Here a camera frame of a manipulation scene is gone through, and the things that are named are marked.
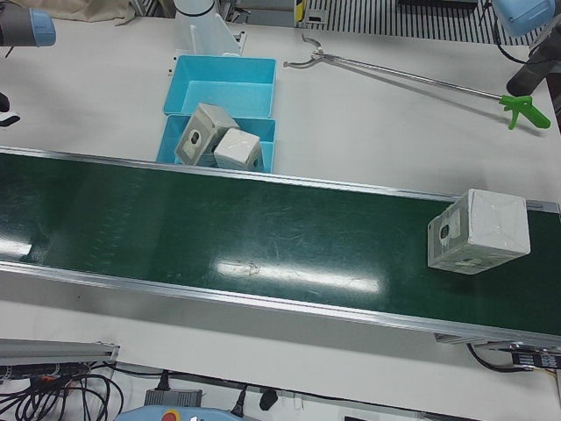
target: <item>cable bundle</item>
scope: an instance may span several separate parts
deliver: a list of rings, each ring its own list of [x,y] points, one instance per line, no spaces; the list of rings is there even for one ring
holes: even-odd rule
[[[89,385],[89,380],[101,380],[104,386],[104,393],[93,390]],[[84,421],[109,421],[109,401],[111,386],[119,394],[120,404],[118,413],[121,413],[124,404],[123,390],[104,375],[79,374],[62,375],[60,377],[39,377],[31,379],[31,385],[19,392],[0,394],[0,417],[10,409],[15,411],[16,421],[40,421],[53,410],[58,402],[60,405],[59,421],[64,417],[67,398],[71,392],[81,392],[83,402]],[[88,395],[99,399],[101,409],[99,413],[92,417],[88,406]]]

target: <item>green conveyor belt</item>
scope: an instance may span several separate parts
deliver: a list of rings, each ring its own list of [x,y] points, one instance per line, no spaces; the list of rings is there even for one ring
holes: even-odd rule
[[[561,336],[559,215],[530,211],[531,255],[466,276],[426,265],[446,206],[0,153],[2,260]]]

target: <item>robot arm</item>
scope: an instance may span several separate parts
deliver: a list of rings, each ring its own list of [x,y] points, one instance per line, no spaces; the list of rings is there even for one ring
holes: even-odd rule
[[[493,0],[494,11],[505,30],[520,37],[551,22],[561,13],[561,0]],[[530,95],[561,60],[561,21],[530,54],[529,60],[507,84],[513,96]]]
[[[55,41],[54,24],[48,14],[0,1],[0,46],[51,46]],[[19,115],[10,111],[10,101],[0,93],[0,127],[17,121]]]

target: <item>green handle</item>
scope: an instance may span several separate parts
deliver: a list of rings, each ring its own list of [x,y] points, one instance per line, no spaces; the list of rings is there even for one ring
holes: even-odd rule
[[[549,129],[551,127],[551,121],[532,105],[531,96],[505,95],[501,98],[500,103],[505,106],[505,111],[512,111],[512,120],[508,127],[510,130],[516,127],[519,114],[523,114],[535,127],[540,129]]]

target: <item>beige cloth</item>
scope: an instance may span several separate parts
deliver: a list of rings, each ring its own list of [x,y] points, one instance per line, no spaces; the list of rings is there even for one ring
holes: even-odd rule
[[[35,7],[53,18],[97,22],[125,18],[129,0],[15,0],[24,7]]]

